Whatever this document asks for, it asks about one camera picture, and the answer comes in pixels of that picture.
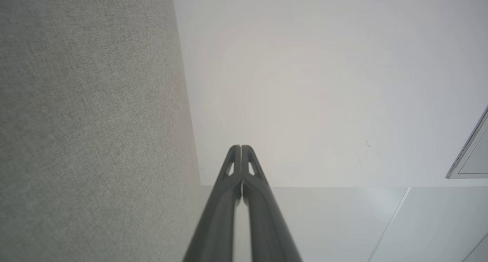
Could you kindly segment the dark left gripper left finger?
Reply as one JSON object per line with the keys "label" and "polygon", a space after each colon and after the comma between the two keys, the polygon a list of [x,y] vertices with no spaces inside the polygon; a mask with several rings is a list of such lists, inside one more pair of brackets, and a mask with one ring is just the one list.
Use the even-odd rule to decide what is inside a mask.
{"label": "dark left gripper left finger", "polygon": [[232,146],[182,262],[232,262],[234,213],[242,197],[242,147]]}

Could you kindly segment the grey framed wall panel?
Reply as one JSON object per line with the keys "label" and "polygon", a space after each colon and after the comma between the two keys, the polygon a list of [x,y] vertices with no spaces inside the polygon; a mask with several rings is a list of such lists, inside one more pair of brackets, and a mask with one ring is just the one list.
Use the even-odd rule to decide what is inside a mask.
{"label": "grey framed wall panel", "polygon": [[488,179],[488,105],[445,178]]}

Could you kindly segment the grey fabric sofa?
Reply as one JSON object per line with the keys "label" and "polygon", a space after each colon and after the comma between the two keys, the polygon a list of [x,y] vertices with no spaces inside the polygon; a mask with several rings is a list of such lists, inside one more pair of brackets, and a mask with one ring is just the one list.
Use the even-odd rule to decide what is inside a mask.
{"label": "grey fabric sofa", "polygon": [[181,262],[199,192],[173,0],[0,0],[0,262]]}

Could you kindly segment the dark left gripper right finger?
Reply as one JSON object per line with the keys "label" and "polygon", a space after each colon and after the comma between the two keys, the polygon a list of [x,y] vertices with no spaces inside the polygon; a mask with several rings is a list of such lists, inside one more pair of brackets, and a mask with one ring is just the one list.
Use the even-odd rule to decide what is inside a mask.
{"label": "dark left gripper right finger", "polygon": [[249,209],[252,262],[303,262],[254,149],[242,146],[242,193]]}

